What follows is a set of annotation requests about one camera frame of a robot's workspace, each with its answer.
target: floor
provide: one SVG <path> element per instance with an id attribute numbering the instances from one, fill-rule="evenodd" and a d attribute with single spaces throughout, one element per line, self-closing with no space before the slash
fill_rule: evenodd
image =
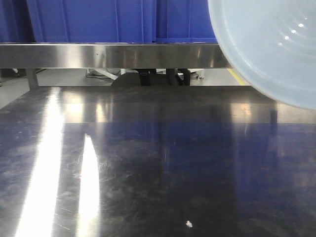
<path id="1" fill-rule="evenodd" d="M 110 86 L 111 79 L 87 78 L 85 69 L 47 69 L 38 73 L 40 86 Z M 0 108 L 29 91 L 26 77 L 1 78 Z M 244 85 L 244 79 L 227 69 L 205 69 L 192 74 L 192 86 Z"/>

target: yellow floor line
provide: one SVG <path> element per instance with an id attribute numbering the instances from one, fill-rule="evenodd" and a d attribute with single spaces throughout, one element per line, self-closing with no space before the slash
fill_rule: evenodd
<path id="1" fill-rule="evenodd" d="M 228 68 L 227 70 L 232 74 L 232 76 L 236 79 L 236 81 L 238 81 L 240 85 L 246 85 L 246 83 L 232 69 Z"/>

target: black object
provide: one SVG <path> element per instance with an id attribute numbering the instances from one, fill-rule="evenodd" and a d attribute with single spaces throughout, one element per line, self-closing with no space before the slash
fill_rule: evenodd
<path id="1" fill-rule="evenodd" d="M 176 69 L 166 69 L 166 74 L 157 74 L 156 69 L 135 69 L 138 73 L 126 73 L 118 77 L 112 86 L 151 86 L 170 85 L 182 86 L 190 85 L 191 72 L 188 69 L 178 69 L 183 73 L 184 80 L 176 73 Z"/>

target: white debris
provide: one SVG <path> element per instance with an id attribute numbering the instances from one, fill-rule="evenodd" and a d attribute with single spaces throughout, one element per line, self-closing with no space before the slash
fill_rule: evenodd
<path id="1" fill-rule="evenodd" d="M 189 228 L 192 228 L 192 227 L 193 227 L 193 225 L 192 225 L 192 223 L 191 223 L 190 221 L 187 221 L 186 225 L 187 225 L 187 227 L 189 227 Z"/>

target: scratch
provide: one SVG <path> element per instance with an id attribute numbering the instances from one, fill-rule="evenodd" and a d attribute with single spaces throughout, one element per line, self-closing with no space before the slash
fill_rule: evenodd
<path id="1" fill-rule="evenodd" d="M 245 135 L 247 133 L 247 129 L 248 129 L 248 124 L 246 124 L 246 127 L 245 127 Z"/>
<path id="2" fill-rule="evenodd" d="M 63 209 L 63 210 L 65 210 L 65 211 L 68 211 L 68 212 L 72 213 L 72 211 L 71 211 L 71 210 L 65 209 L 65 208 L 63 208 L 63 207 L 61 207 L 61 209 Z"/>
<path id="3" fill-rule="evenodd" d="M 68 230 L 68 231 L 70 230 L 70 229 L 68 229 L 67 227 L 62 226 L 62 225 L 58 224 L 58 223 L 57 223 L 57 222 L 55 222 L 55 221 L 54 221 L 54 223 L 55 223 L 56 225 L 58 225 L 58 226 L 60 226 L 60 227 L 64 228 L 64 229 Z"/>

